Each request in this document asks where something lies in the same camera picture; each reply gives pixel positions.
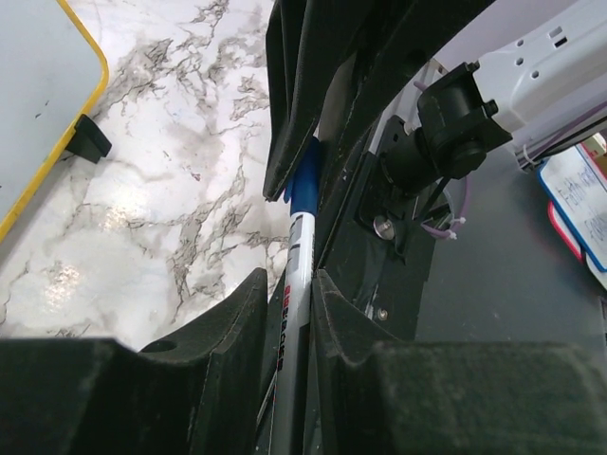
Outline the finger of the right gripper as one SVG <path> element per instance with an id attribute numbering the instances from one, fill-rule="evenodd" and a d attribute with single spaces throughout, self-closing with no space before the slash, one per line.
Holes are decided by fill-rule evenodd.
<path id="1" fill-rule="evenodd" d="M 345 172 L 382 112 L 418 71 L 457 33 L 484 12 L 488 1 L 381 1 L 367 21 L 369 38 L 357 55 L 357 85 L 340 116 L 325 159 L 316 247 L 323 248 L 346 197 Z M 413 196 L 440 177 L 461 178 L 503 143 L 498 105 L 480 93 L 478 63 L 461 63 L 421 94 L 421 126 L 379 158 L 385 179 Z"/>
<path id="2" fill-rule="evenodd" d="M 338 171 L 413 75 L 410 1 L 277 1 L 266 33 L 271 141 L 263 196 L 277 200 L 303 159 L 339 68 L 328 171 Z"/>

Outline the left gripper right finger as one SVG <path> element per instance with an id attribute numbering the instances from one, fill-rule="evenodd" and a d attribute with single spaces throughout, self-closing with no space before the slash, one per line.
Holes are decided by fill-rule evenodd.
<path id="1" fill-rule="evenodd" d="M 313 336 L 327 454 L 602 454 L 606 376 L 581 349 L 408 342 L 319 271 Z"/>

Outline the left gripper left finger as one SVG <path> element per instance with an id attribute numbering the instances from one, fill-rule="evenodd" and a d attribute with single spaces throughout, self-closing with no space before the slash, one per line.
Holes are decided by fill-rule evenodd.
<path id="1" fill-rule="evenodd" d="M 267 320 L 267 273 L 135 352 L 111 338 L 1 344 L 5 454 L 249 454 Z"/>

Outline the white marker pen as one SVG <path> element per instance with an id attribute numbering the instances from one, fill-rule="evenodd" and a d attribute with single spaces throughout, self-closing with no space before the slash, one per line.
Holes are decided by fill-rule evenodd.
<path id="1" fill-rule="evenodd" d="M 285 272 L 269 303 L 254 454 L 303 454 L 315 217 L 291 216 Z"/>

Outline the blue marker cap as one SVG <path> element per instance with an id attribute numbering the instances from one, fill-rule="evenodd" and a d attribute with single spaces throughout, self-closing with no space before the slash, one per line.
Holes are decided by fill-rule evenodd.
<path id="1" fill-rule="evenodd" d="M 296 172 L 285 188 L 284 201 L 290 205 L 290 214 L 318 213 L 319 182 L 322 167 L 322 146 L 313 136 Z"/>

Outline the yellow framed whiteboard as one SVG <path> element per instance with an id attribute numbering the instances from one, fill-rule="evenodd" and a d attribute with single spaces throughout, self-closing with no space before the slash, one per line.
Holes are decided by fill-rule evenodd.
<path id="1" fill-rule="evenodd" d="M 3 235 L 65 152 L 78 118 L 89 116 L 108 81 L 101 48 L 65 1 L 2 2 Z"/>

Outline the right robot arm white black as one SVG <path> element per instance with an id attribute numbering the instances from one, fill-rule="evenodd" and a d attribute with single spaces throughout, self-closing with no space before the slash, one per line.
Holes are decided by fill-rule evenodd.
<path id="1" fill-rule="evenodd" d="M 353 91 L 324 160 L 333 172 L 407 83 L 485 1 L 278 1 L 266 34 L 271 133 L 264 197 L 303 191 L 295 175 L 340 66 Z M 579 1 L 525 36 L 422 87 L 416 125 L 384 156 L 405 193 L 476 170 L 556 101 L 606 71 L 606 5 Z"/>

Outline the red framed small whiteboard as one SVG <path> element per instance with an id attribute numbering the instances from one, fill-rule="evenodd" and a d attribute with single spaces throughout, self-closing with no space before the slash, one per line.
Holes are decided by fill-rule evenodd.
<path id="1" fill-rule="evenodd" d="M 585 268 L 594 276 L 597 282 L 606 289 L 606 273 L 601 272 L 594 265 L 594 262 L 590 259 L 589 255 L 580 245 L 574 234 L 570 231 L 569 227 L 565 224 L 563 218 L 558 213 L 556 207 L 552 202 L 548 203 L 547 207 L 548 218 L 552 227 L 560 235 L 561 239 L 567 245 L 569 250 L 574 254 L 577 260 L 585 266 Z"/>

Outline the blue framed small whiteboard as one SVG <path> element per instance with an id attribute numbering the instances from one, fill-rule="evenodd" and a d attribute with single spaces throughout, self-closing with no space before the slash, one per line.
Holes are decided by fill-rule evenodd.
<path id="1" fill-rule="evenodd" d="M 580 145 L 551 156 L 539 179 L 600 272 L 606 271 L 606 178 Z"/>

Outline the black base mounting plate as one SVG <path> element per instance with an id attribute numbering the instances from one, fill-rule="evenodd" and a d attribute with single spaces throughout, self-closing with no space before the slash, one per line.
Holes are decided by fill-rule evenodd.
<path id="1" fill-rule="evenodd" d="M 378 153 L 359 143 L 336 181 L 327 184 L 314 265 L 367 318 L 412 340 L 436 241 L 413 225 L 432 189 L 407 199 L 382 173 L 382 154 L 405 136 L 404 120 L 391 116 L 380 130 Z"/>

